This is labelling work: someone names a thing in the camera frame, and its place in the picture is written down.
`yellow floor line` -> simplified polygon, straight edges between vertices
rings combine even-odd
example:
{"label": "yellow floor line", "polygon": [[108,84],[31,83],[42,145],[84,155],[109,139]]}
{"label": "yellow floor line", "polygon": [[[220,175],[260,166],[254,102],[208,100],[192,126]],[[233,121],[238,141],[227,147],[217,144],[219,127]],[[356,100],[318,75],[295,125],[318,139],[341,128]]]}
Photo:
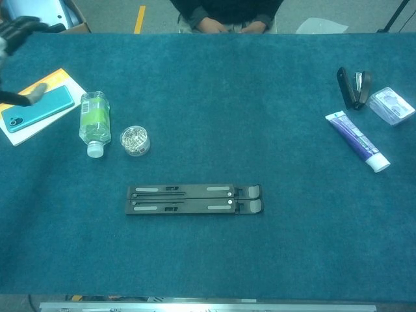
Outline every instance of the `yellow floor line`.
{"label": "yellow floor line", "polygon": [[142,30],[143,18],[144,18],[144,11],[146,10],[145,5],[141,5],[138,10],[136,26],[135,26],[135,34],[140,34]]}

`gray floor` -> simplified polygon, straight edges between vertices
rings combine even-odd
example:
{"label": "gray floor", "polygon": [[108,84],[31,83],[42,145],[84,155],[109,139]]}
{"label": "gray floor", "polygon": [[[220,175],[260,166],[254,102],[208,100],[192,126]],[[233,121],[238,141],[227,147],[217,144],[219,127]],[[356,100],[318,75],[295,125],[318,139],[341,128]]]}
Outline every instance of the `gray floor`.
{"label": "gray floor", "polygon": [[[133,33],[140,5],[146,6],[142,34],[176,33],[178,13],[169,0],[75,0],[94,33]],[[279,33],[295,33],[307,18],[324,18],[348,26],[347,33],[375,33],[383,28],[401,0],[286,0],[276,16]],[[411,1],[391,32],[397,32],[416,10]],[[403,32],[416,31],[416,16]],[[64,296],[33,296],[61,301]],[[416,305],[376,304],[381,312],[416,312]],[[0,296],[0,312],[31,311],[26,295]]]}

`white tube cap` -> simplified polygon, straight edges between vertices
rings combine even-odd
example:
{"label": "white tube cap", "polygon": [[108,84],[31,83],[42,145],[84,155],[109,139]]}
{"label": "white tube cap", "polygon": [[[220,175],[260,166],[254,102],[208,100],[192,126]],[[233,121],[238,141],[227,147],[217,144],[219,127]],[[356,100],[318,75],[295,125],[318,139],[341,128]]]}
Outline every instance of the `white tube cap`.
{"label": "white tube cap", "polygon": [[390,166],[390,162],[381,153],[374,154],[365,163],[370,165],[374,172],[380,172]]}
{"label": "white tube cap", "polygon": [[86,153],[92,158],[100,158],[104,155],[104,146],[101,142],[91,141],[88,143]]}

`plastic water bottle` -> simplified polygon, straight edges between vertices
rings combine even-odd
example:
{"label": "plastic water bottle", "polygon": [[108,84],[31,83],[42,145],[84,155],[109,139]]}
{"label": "plastic water bottle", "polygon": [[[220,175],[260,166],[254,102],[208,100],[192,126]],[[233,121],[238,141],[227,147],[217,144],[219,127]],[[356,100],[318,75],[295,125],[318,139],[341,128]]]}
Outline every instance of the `plastic water bottle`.
{"label": "plastic water bottle", "polygon": [[88,146],[88,156],[103,156],[104,145],[111,141],[110,104],[103,92],[86,93],[81,97],[79,123],[79,136]]}

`yellow notebook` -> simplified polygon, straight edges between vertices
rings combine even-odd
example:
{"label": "yellow notebook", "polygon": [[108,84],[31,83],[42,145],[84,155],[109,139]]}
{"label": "yellow notebook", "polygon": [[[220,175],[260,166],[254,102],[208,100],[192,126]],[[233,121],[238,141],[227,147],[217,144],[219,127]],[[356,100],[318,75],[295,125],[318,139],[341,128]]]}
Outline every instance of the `yellow notebook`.
{"label": "yellow notebook", "polygon": [[79,84],[77,84],[75,80],[73,80],[66,73],[66,71],[60,68],[59,70],[54,71],[53,73],[49,74],[43,79],[40,79],[38,82],[27,87],[25,90],[19,92],[19,94],[25,95],[25,94],[31,93],[32,90],[35,88],[35,86],[39,85],[40,83],[47,84],[46,91],[50,91],[55,88],[58,88],[59,86],[66,85],[66,87],[68,88],[68,91],[71,94],[72,99],[75,102],[75,105],[66,110],[63,110],[62,112],[58,112],[48,118],[40,120],[39,122],[36,122],[26,128],[16,131],[15,133],[10,133],[7,131],[5,122],[3,121],[3,118],[1,117],[1,112],[5,109],[8,109],[12,105],[4,104],[4,103],[0,104],[0,129],[3,130],[5,135],[8,137],[8,139],[11,141],[11,143],[14,146],[19,145],[20,143],[26,141],[28,138],[31,138],[32,136],[37,134],[39,131],[41,131],[48,125],[52,124],[54,121],[58,120],[65,114],[72,111],[74,108],[78,107],[81,104],[81,96],[85,93],[84,89],[82,89],[79,86]]}

